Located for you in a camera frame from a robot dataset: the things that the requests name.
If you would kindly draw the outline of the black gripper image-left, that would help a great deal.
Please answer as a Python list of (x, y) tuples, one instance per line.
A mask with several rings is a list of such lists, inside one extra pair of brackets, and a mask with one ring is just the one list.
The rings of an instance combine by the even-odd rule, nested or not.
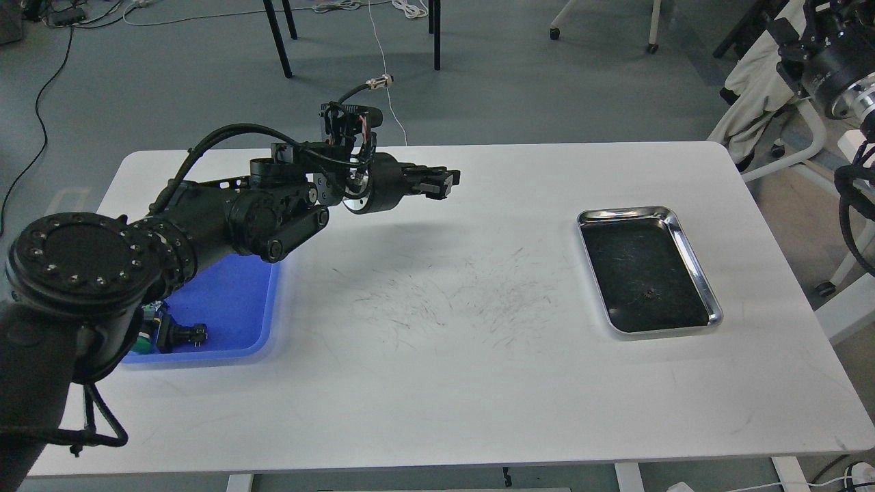
[(400, 162), (391, 154), (378, 152), (368, 171), (368, 193), (342, 203), (353, 214), (375, 214), (397, 206), (409, 191), (410, 195), (445, 200), (460, 180), (459, 170)]

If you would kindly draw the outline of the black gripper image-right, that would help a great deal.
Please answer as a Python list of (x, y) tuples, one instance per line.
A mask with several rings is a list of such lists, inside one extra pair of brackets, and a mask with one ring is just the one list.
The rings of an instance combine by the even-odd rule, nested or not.
[(869, 2), (805, 1), (803, 15), (802, 34), (787, 18), (768, 24), (779, 76), (796, 96), (811, 96), (826, 118), (872, 120), (873, 44), (836, 41), (869, 37)]

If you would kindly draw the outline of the black robot arm image-left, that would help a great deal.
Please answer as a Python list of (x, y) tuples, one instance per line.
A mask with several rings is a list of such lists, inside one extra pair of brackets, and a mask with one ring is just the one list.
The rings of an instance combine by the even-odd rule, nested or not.
[(446, 199), (461, 174), (376, 150), (380, 110), (320, 109), (324, 137), (298, 142), (253, 122), (210, 132), (188, 150), (141, 220), (47, 215), (10, 244), (2, 303), (2, 489), (15, 491), (49, 445), (78, 454), (128, 436), (96, 389), (134, 346), (142, 307), (236, 254), (275, 264), (321, 230), (330, 208), (394, 208)]

